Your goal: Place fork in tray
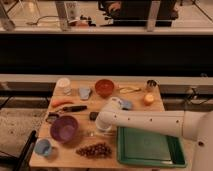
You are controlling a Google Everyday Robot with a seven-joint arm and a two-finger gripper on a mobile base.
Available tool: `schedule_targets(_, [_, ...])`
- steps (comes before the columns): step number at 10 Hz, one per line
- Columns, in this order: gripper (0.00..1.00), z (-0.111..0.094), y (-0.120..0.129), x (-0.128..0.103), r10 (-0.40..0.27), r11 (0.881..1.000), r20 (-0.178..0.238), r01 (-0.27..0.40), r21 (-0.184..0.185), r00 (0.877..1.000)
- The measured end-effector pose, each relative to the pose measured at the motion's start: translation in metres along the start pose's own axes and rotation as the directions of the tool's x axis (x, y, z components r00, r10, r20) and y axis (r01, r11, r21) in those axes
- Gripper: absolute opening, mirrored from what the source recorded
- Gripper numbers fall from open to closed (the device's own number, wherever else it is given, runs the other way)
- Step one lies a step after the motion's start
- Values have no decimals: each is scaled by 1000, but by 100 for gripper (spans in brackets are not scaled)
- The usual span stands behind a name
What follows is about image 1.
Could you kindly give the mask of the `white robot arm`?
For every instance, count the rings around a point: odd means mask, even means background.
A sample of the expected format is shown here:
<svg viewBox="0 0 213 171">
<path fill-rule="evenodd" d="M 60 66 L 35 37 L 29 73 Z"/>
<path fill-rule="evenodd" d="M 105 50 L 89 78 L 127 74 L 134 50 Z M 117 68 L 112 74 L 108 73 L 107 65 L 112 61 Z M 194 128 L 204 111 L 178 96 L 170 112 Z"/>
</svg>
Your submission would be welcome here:
<svg viewBox="0 0 213 171">
<path fill-rule="evenodd" d="M 116 125 L 195 141 L 191 171 L 213 171 L 213 112 L 126 111 L 121 104 L 118 97 L 105 103 L 95 120 L 98 130 L 108 132 Z"/>
</svg>

